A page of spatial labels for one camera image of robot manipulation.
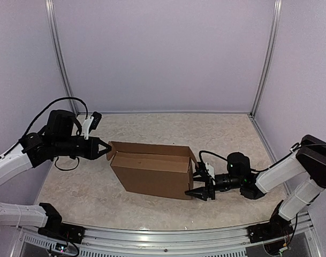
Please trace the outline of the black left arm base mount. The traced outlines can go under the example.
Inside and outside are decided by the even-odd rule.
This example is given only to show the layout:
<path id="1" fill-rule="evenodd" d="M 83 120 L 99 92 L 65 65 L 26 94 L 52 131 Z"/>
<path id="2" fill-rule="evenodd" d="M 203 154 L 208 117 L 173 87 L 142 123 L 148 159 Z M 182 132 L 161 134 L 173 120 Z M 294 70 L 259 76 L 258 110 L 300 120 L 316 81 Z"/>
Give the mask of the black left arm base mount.
<path id="1" fill-rule="evenodd" d="M 81 244 L 86 228 L 62 222 L 60 213 L 49 203 L 39 203 L 39 206 L 44 209 L 48 218 L 44 227 L 38 228 L 40 235 Z"/>

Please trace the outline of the brown cardboard box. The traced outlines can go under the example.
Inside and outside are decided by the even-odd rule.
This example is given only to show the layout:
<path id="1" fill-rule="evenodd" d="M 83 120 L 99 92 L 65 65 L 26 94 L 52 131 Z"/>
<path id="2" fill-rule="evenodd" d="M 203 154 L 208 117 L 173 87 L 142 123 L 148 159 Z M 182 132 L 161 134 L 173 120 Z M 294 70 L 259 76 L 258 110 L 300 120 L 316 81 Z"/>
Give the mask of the brown cardboard box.
<path id="1" fill-rule="evenodd" d="M 128 192 L 190 200 L 197 159 L 188 146 L 110 141 L 107 160 Z"/>

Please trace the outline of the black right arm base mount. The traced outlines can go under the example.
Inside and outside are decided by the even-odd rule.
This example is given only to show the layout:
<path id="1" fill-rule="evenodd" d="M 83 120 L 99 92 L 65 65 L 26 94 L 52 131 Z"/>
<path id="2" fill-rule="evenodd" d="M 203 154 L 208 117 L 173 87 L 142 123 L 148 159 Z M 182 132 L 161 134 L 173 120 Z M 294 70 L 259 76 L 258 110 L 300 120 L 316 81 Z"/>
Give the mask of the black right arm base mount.
<path id="1" fill-rule="evenodd" d="M 258 243 L 293 234 L 294 229 L 291 221 L 287 221 L 279 215 L 279 208 L 282 203 L 283 201 L 276 206 L 269 221 L 247 227 L 250 243 Z"/>

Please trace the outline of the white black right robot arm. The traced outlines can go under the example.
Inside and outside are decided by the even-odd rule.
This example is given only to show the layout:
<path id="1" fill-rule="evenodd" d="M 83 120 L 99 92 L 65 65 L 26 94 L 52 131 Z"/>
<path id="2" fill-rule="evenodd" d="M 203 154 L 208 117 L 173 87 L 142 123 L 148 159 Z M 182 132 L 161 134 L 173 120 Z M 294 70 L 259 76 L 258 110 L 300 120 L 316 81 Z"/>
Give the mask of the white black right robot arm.
<path id="1" fill-rule="evenodd" d="M 279 203 L 271 215 L 265 226 L 265 232 L 271 238 L 278 237 L 299 211 L 326 190 L 326 142 L 309 134 L 294 144 L 286 156 L 263 170 L 251 168 L 249 157 L 240 152 L 233 152 L 223 160 L 227 172 L 219 175 L 214 173 L 211 165 L 199 160 L 193 176 L 204 186 L 185 191 L 185 195 L 207 201 L 215 199 L 217 191 L 238 188 L 244 198 L 257 200 L 289 179 L 307 174 L 306 180 Z"/>

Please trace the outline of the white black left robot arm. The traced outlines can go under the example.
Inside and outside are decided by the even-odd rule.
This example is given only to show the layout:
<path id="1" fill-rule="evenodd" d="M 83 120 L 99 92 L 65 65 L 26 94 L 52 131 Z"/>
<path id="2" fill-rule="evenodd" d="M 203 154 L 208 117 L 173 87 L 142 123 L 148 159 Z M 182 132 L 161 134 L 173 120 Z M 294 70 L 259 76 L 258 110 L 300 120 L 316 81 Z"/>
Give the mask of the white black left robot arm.
<path id="1" fill-rule="evenodd" d="M 84 122 L 67 110 L 50 112 L 47 124 L 39 131 L 26 133 L 0 156 L 0 186 L 15 176 L 59 157 L 96 160 L 111 151 L 111 146 L 89 134 L 102 115 L 94 112 Z M 66 234 L 59 212 L 49 203 L 17 205 L 0 202 L 1 226 L 34 226 L 55 238 Z"/>

